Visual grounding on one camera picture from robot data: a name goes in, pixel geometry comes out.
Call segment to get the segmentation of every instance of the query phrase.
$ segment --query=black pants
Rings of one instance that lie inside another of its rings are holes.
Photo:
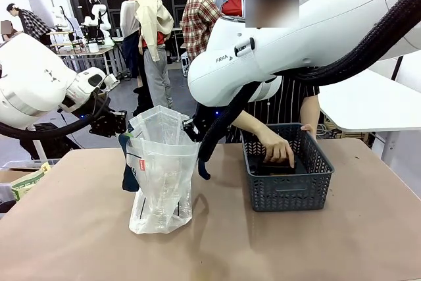
[[[40,36],[39,41],[46,46],[51,45],[51,38],[47,34]]]

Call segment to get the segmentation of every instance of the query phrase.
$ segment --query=tan tabletop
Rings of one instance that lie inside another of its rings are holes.
[[[96,52],[96,53],[91,53],[91,52],[82,52],[82,53],[77,53],[77,52],[80,52],[80,50],[79,49],[76,49],[76,50],[72,50],[73,51],[73,53],[71,53],[72,51],[67,51],[66,53],[60,53],[60,54],[57,54],[57,56],[87,56],[87,55],[102,55],[102,54],[104,54],[104,53],[107,53],[107,52],[109,52],[109,51],[111,51],[111,50],[113,50],[114,49],[114,46],[106,46],[106,47],[100,47],[99,48],[99,51],[98,52]]]
[[[253,212],[241,146],[219,145],[168,235],[129,230],[121,150],[73,151],[0,221],[0,280],[420,278],[420,200],[362,142],[320,145],[336,168],[324,210]]]

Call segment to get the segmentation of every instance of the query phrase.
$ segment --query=black striped shirt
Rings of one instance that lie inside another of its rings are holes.
[[[250,102],[244,109],[265,124],[300,122],[300,110],[307,97],[318,95],[317,86],[307,86],[283,77],[282,84],[273,97]],[[239,128],[232,126],[226,136],[226,143],[239,143]]]

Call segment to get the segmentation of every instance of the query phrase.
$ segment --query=black cable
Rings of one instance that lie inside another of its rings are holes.
[[[261,82],[250,82],[244,85],[225,108],[224,112],[210,126],[199,148],[199,174],[205,180],[211,178],[206,171],[205,162],[211,158],[216,144],[225,136],[227,127],[240,115],[261,84]]]
[[[346,56],[319,68],[296,68],[276,73],[307,85],[326,86],[346,80],[381,59],[421,21],[421,0],[398,0],[364,39]]]
[[[64,118],[64,115],[63,115],[63,113],[62,113],[62,112],[60,113],[60,115],[61,115],[61,117],[62,117],[62,119],[63,119],[64,123],[66,123],[66,125],[68,125],[68,124],[67,124],[67,121],[66,121],[66,119]],[[81,148],[85,149],[85,147],[83,147],[82,145],[80,145],[80,144],[78,143],[78,141],[76,141],[76,138],[74,138],[73,133],[71,133],[71,136],[72,136],[72,138],[73,138],[74,142],[75,142],[76,144],[78,144],[78,145],[79,145],[79,147],[81,147]]]
[[[94,115],[87,115],[85,118],[78,120],[68,126],[62,128],[56,128],[55,130],[50,131],[42,131],[42,132],[35,132],[35,131],[26,131],[21,130],[19,128],[13,128],[12,126],[8,126],[2,122],[0,122],[0,134],[8,137],[8,138],[16,138],[19,140],[48,140],[50,138],[59,138],[61,136],[69,135],[71,133],[77,132],[82,128],[85,128],[93,121],[99,118],[99,115],[103,112],[106,102],[101,105],[101,108],[96,112]]]
[[[393,74],[392,74],[392,78],[391,78],[393,81],[396,81],[396,77],[397,77],[397,74],[398,74],[399,69],[401,67],[402,60],[403,60],[403,56],[400,56],[397,59],[397,62],[396,62],[396,65],[395,65],[395,69],[393,70]]]
[[[109,75],[106,75],[105,77],[104,77],[104,79],[102,79],[102,81],[99,83],[99,85],[97,86],[97,92],[95,93],[95,99],[93,100],[93,110],[92,110],[92,115],[95,113],[95,109],[96,109],[96,107],[97,107],[97,100],[98,100],[98,95],[99,95],[99,92],[101,91],[101,86],[102,86],[102,84],[104,83],[104,81],[107,79],[107,77],[108,77]]]
[[[75,33],[76,33],[76,31],[75,31],[75,29],[74,29],[73,24],[70,22],[70,20],[67,18],[66,14],[64,13],[64,9],[63,9],[63,7],[62,7],[62,6],[60,6],[60,8],[61,8],[61,11],[63,12],[63,16],[66,18],[66,20],[67,20],[67,22],[69,23],[69,25],[71,25],[71,26],[72,26],[73,32],[75,32]]]

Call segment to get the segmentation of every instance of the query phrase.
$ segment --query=human hand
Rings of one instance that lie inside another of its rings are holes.
[[[316,131],[314,130],[314,128],[310,124],[306,124],[306,125],[302,126],[301,130],[310,132],[311,136],[314,139],[316,139]]]
[[[291,168],[294,168],[294,152],[287,140],[281,138],[267,126],[262,127],[260,131],[256,133],[256,136],[266,148],[265,162],[271,161],[275,163],[288,159],[289,165]]]

